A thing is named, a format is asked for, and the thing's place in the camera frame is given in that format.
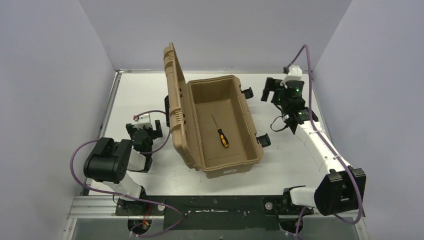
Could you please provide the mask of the yellow black handled screwdriver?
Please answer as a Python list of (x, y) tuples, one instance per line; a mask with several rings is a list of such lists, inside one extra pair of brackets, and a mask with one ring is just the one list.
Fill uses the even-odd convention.
[(223, 130), (219, 127), (219, 125), (218, 125), (218, 123), (217, 123), (217, 121), (216, 121), (216, 119), (215, 119), (215, 117), (214, 117), (213, 114), (211, 115), (211, 117), (212, 117), (212, 119), (213, 119), (213, 121), (214, 121), (214, 123), (215, 123), (215, 125), (217, 127), (217, 133), (219, 135), (219, 139), (220, 139), (220, 142), (221, 142), (222, 146), (224, 148), (228, 148), (229, 147), (229, 142), (228, 142), (228, 139), (227, 139), (226, 135), (224, 134)]

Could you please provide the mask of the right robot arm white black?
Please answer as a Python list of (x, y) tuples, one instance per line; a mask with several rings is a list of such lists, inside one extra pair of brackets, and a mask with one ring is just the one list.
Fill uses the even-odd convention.
[(321, 127), (318, 116), (306, 105), (303, 98), (304, 81), (282, 80), (268, 77), (261, 96), (266, 102), (273, 93), (271, 103), (281, 112), (285, 128), (289, 128), (309, 151), (323, 180), (317, 187), (295, 186), (285, 190), (282, 209), (295, 214), (301, 207), (314, 208), (324, 216), (358, 211), (363, 215), (363, 196), (366, 174), (354, 168), (335, 149)]

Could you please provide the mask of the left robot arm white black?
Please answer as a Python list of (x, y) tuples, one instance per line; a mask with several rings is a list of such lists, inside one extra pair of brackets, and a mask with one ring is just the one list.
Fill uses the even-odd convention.
[(141, 216), (147, 214), (152, 205), (145, 199), (145, 188), (128, 173), (149, 172), (154, 140), (163, 137), (163, 131), (159, 120), (151, 123), (149, 118), (128, 123), (125, 128), (129, 139), (99, 139), (84, 163), (83, 172), (87, 178), (102, 182), (120, 194), (118, 209)]

